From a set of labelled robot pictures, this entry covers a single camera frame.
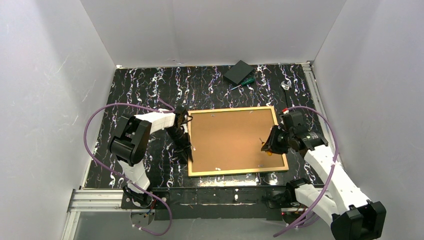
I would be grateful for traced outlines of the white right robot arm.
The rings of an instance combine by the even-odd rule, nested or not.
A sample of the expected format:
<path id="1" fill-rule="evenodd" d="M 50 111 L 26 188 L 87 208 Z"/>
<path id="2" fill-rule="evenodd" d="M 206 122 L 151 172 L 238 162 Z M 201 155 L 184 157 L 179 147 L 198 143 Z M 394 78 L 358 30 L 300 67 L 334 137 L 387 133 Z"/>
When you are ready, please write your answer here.
<path id="1" fill-rule="evenodd" d="M 284 190 L 267 193 L 264 200 L 271 209 L 282 209 L 299 203 L 306 210 L 287 227 L 274 234 L 282 235 L 290 229 L 305 227 L 308 217 L 314 215 L 324 220 L 336 240 L 376 240 L 382 236 L 387 210 L 380 201 L 371 201 L 357 187 L 337 160 L 339 150 L 332 150 L 329 142 L 310 130 L 299 112 L 299 106 L 282 111 L 282 123 L 271 128 L 261 151 L 284 155 L 290 150 L 303 159 L 325 180 L 322 188 L 300 178 L 286 183 Z"/>

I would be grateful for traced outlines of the orange handled screwdriver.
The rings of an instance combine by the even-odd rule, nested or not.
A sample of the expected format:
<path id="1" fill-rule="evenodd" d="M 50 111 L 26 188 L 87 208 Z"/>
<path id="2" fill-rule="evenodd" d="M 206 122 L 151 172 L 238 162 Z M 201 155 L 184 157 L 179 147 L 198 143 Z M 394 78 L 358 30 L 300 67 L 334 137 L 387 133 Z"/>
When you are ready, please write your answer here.
<path id="1" fill-rule="evenodd" d="M 272 151 L 272 145 L 273 142 L 272 140 L 268 137 L 266 141 L 262 140 L 261 138 L 259 139 L 261 141 L 261 152 L 265 152 L 268 156 L 272 156 L 273 155 L 273 151 Z"/>

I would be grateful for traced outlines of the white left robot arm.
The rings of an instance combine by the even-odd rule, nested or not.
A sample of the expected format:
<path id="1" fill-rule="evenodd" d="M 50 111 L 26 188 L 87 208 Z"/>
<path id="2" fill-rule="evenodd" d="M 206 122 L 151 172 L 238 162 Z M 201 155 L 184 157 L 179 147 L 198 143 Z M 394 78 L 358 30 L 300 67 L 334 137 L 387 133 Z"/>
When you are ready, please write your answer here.
<path id="1" fill-rule="evenodd" d="M 193 160 L 192 144 L 188 123 L 193 120 L 188 110 L 177 107 L 175 110 L 158 109 L 150 113 L 123 116 L 108 144 L 108 150 L 116 156 L 125 177 L 128 178 L 125 193 L 130 198 L 142 199 L 150 187 L 143 164 L 150 135 L 165 130 L 175 145 L 175 153 L 183 163 Z"/>

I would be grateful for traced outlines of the green picture frame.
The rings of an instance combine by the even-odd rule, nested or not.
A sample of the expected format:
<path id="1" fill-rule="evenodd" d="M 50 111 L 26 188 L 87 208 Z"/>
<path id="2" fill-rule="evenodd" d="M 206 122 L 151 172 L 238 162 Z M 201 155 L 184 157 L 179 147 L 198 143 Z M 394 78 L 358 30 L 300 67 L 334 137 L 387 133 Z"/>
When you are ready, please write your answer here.
<path id="1" fill-rule="evenodd" d="M 191 110 L 189 177 L 288 171 L 285 154 L 261 148 L 277 125 L 273 106 Z"/>

